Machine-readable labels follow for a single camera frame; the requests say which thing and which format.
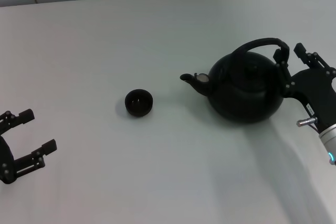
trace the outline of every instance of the metal pin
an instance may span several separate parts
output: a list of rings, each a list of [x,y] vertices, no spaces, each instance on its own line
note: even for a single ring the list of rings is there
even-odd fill
[[[46,164],[44,163],[44,160],[43,160],[43,158],[39,158],[38,159],[38,162],[39,162],[39,164],[40,164],[40,167],[44,167]]]
[[[313,124],[317,122],[317,118],[307,118],[303,120],[299,120],[296,122],[297,127],[302,127],[308,124]]]

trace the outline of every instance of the kettle spout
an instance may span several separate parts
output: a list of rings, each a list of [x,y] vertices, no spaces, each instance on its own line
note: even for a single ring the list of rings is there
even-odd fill
[[[191,87],[194,88],[198,93],[208,97],[213,92],[213,84],[207,74],[200,73],[192,76],[191,74],[185,73],[180,76],[182,81],[189,83]]]

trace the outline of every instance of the black bowl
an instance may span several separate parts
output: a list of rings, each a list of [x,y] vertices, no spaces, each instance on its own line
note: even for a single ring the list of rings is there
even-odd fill
[[[142,117],[152,110],[153,97],[146,90],[135,89],[126,95],[125,106],[132,116]]]

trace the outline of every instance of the blue indicator light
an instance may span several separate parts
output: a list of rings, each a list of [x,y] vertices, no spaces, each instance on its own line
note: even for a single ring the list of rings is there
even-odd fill
[[[329,154],[329,156],[331,158],[331,161],[334,161],[334,156],[330,152],[328,154]]]

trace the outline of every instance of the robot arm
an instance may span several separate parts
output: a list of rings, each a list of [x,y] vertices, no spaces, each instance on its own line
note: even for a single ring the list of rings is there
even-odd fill
[[[20,113],[19,116],[13,115],[10,111],[0,115],[0,180],[5,184],[11,184],[17,178],[45,167],[43,156],[57,149],[55,140],[51,140],[31,154],[14,160],[11,149],[1,135],[33,119],[34,114],[30,109]]]
[[[306,53],[306,49],[298,43],[295,54],[309,69],[291,76],[288,71],[287,60],[275,53],[274,59],[284,98],[295,98],[301,102],[309,118],[299,120],[299,127],[315,125],[313,127],[324,144],[330,163],[336,163],[336,93],[332,88],[332,80],[336,77],[336,69],[329,65],[318,53]]]

